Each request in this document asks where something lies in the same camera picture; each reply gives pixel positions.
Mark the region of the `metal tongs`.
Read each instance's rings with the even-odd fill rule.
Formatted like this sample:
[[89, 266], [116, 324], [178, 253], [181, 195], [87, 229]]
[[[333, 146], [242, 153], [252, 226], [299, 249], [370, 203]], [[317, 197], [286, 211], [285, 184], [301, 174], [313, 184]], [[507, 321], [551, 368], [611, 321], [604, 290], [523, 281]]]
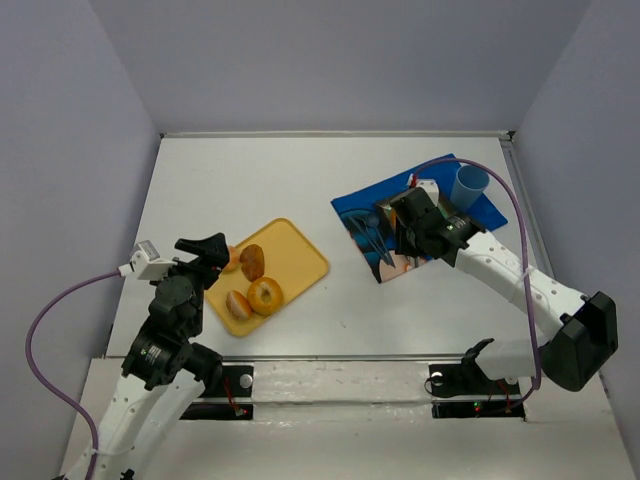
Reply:
[[410, 271], [412, 269], [418, 268], [420, 266], [418, 257], [405, 255], [404, 256], [404, 260], [405, 260], [404, 269], [405, 269], [406, 272], [408, 272], [408, 271]]

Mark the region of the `brown glazed bread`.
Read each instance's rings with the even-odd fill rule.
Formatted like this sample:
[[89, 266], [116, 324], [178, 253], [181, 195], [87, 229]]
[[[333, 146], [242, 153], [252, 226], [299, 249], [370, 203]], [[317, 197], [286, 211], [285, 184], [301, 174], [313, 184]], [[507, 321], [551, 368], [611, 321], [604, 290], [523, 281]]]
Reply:
[[396, 214], [396, 212], [395, 212], [394, 210], [391, 210], [391, 211], [390, 211], [390, 214], [389, 214], [389, 224], [390, 224], [391, 229], [392, 229], [393, 231], [396, 231], [398, 221], [397, 221], [397, 214]]

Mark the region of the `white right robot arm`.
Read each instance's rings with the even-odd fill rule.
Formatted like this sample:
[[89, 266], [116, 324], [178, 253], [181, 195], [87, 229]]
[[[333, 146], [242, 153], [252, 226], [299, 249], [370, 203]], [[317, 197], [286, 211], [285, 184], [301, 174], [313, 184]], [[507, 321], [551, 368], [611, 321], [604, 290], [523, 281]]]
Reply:
[[618, 349], [614, 300], [566, 287], [523, 254], [502, 245], [466, 214], [445, 216], [421, 186], [393, 197], [394, 230], [402, 253], [440, 259], [488, 286], [527, 316], [524, 340], [488, 338], [468, 349], [444, 384], [475, 388], [485, 381], [542, 377], [578, 392]]

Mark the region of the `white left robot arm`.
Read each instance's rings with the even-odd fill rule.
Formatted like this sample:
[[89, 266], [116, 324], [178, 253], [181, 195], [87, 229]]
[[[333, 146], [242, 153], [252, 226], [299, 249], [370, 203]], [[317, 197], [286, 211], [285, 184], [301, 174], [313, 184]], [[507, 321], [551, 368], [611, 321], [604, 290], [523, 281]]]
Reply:
[[204, 296], [229, 262], [223, 234], [179, 239], [192, 260], [165, 259], [149, 241], [135, 245], [121, 277], [154, 286], [148, 316], [131, 343], [121, 374], [89, 445], [67, 479], [141, 479], [182, 414], [222, 376], [222, 357], [195, 342], [203, 330]]

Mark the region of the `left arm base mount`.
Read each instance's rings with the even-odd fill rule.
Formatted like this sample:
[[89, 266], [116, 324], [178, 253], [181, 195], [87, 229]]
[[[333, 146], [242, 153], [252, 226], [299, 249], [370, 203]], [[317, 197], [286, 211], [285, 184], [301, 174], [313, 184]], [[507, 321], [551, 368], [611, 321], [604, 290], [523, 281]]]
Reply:
[[254, 417], [253, 385], [252, 365], [224, 365], [217, 384], [207, 387], [185, 410], [181, 420], [251, 421]]

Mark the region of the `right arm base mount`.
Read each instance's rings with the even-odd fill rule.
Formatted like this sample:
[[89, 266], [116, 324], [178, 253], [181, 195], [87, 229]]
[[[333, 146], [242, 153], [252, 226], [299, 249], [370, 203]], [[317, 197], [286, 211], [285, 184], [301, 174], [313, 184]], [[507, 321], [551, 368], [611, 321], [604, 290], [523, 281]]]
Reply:
[[492, 338], [480, 341], [458, 363], [429, 366], [423, 388], [433, 400], [434, 419], [526, 419], [518, 382], [490, 379], [476, 363], [482, 350], [492, 342]]

